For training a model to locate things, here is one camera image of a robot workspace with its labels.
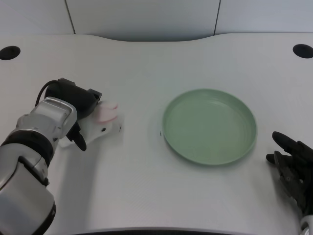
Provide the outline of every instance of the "black hole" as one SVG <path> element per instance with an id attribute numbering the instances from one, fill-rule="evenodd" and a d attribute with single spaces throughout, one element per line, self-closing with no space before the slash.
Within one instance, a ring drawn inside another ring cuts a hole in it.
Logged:
<path id="1" fill-rule="evenodd" d="M 313 58 L 313 48 L 308 45 L 298 44 L 295 45 L 292 50 L 297 56 L 301 58 L 305 59 Z"/>
<path id="2" fill-rule="evenodd" d="M 16 46 L 5 47 L 0 50 L 0 59 L 1 60 L 12 60 L 17 57 L 21 52 L 21 49 Z"/>

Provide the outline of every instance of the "green bowl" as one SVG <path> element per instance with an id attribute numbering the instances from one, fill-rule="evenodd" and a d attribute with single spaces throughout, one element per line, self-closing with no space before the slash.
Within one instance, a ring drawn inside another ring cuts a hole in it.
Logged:
<path id="1" fill-rule="evenodd" d="M 163 134 L 181 156 L 205 165 L 221 165 L 245 156 L 254 146 L 257 125 L 238 98 L 200 89 L 176 97 L 163 116 Z"/>

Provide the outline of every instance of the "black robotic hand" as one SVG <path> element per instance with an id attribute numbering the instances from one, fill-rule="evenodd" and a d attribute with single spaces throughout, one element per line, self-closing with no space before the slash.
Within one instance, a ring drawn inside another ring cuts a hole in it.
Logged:
<path id="1" fill-rule="evenodd" d="M 303 214 L 313 214 L 313 150 L 279 132 L 273 132 L 272 137 L 291 156 L 275 151 L 266 159 L 276 165 L 285 191 L 297 201 Z"/>

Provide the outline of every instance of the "white table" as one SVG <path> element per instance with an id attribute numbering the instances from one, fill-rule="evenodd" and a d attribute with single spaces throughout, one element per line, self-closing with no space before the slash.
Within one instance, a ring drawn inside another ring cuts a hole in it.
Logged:
<path id="1" fill-rule="evenodd" d="M 188 228 L 296 235 L 299 211 L 265 156 L 280 131 L 313 146 L 313 59 L 296 56 L 313 34 L 228 34 L 189 42 L 129 43 L 87 35 L 1 37 L 21 54 L 0 61 L 1 141 L 29 113 L 42 85 L 64 77 L 119 103 L 122 131 L 86 152 L 57 149 L 49 190 L 57 215 L 46 234 L 122 228 Z M 258 140 L 232 165 L 207 167 L 173 153 L 160 136 L 178 94 L 213 88 L 244 101 Z"/>

